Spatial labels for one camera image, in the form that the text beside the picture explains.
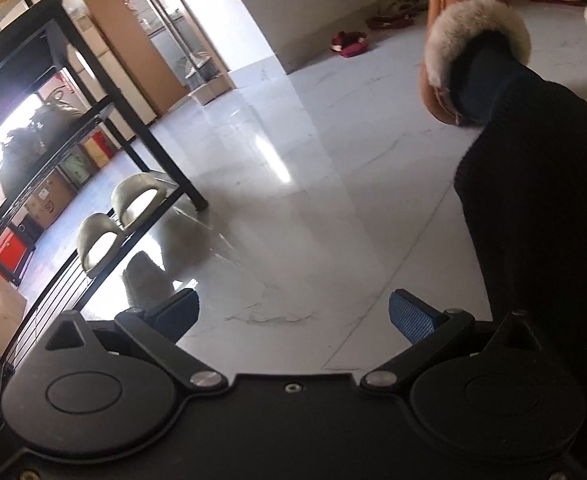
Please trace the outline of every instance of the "metal screw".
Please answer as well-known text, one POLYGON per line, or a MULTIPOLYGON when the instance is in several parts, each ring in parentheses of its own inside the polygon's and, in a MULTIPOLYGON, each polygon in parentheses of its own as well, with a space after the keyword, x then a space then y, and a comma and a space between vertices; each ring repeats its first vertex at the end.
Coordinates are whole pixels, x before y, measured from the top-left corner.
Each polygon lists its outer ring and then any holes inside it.
POLYGON ((374 388, 388 388, 398 382, 398 377, 387 370, 375 370, 366 375, 365 382, 374 388))
POLYGON ((298 383, 287 384, 284 387, 284 390, 288 394, 299 394, 302 391, 302 384, 298 384, 298 383))
POLYGON ((40 476, 35 471, 22 471, 20 480, 40 480, 40 476))
POLYGON ((224 378, 212 370, 205 370, 203 372, 196 372, 191 376, 189 382, 196 388, 215 388, 220 386, 224 378))
POLYGON ((145 315, 145 310, 143 308, 140 308, 139 306, 132 306, 131 308, 128 308, 126 312, 129 312, 129 314, 133 314, 134 316, 137 316, 140 319, 143 319, 145 315))

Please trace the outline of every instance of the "white tile floor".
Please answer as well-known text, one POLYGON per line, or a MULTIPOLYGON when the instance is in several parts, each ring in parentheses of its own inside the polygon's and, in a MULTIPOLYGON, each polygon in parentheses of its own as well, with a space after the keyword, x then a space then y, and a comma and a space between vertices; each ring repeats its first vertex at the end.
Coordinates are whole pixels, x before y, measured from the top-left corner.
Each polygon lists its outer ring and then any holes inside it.
MULTIPOLYGON (((582 9, 521 10, 531 66, 587 98, 582 9)), ((197 219, 180 202, 186 214, 167 213, 138 247, 176 287, 198 281, 200 320, 180 346, 229 375, 359 376, 407 347, 387 316, 395 288, 489 318, 451 186, 477 132, 444 126, 423 108, 424 35, 416 25, 360 57, 327 54, 288 78, 184 106, 154 127, 211 202, 197 219)), ((86 317, 127 308, 120 276, 129 259, 86 317)))

